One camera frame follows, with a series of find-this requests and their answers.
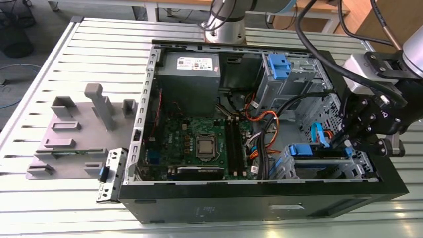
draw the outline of green motherboard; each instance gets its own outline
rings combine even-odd
[[[251,133],[249,121],[167,118],[163,130],[161,148],[147,153],[154,181],[173,180],[173,169],[181,166],[223,168],[225,180],[253,179],[243,146]]]

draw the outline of gray 3d printed holder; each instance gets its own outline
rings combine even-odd
[[[93,103],[57,97],[51,123],[27,170],[29,179],[98,178],[109,151],[127,148],[135,122],[135,100],[111,103],[102,84],[89,83]]]

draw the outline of floor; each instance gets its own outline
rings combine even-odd
[[[35,51],[30,56],[21,59],[11,59],[0,52],[0,68],[10,64],[35,64],[43,66],[73,16],[121,20],[135,19],[133,8],[127,6],[61,3],[59,9],[59,12],[53,12],[46,0],[33,0],[31,10],[38,24],[26,29],[26,32],[35,45]],[[193,11],[187,18],[190,12],[190,10],[181,10],[173,13],[174,17],[167,17],[166,10],[161,9],[159,20],[163,22],[182,21],[183,23],[199,23],[209,17],[209,12]],[[265,16],[247,15],[246,26],[267,28]],[[38,68],[19,66],[10,67],[0,71],[0,75],[7,79],[7,84],[0,86],[0,129],[4,128],[18,104],[7,108],[3,107],[21,100],[37,76],[34,71],[38,70]]]

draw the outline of open computer tower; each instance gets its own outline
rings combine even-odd
[[[339,131],[347,85],[306,50],[154,41],[145,76],[114,187],[142,223],[335,217],[409,192],[390,158],[321,150],[311,126]],[[243,111],[257,117],[325,90],[335,93],[303,99],[281,116],[281,153],[270,154],[270,179],[258,179],[250,155],[263,122]]]

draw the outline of motherboard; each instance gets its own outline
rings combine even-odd
[[[251,125],[238,118],[167,118],[163,141],[147,150],[149,180],[249,180]]]

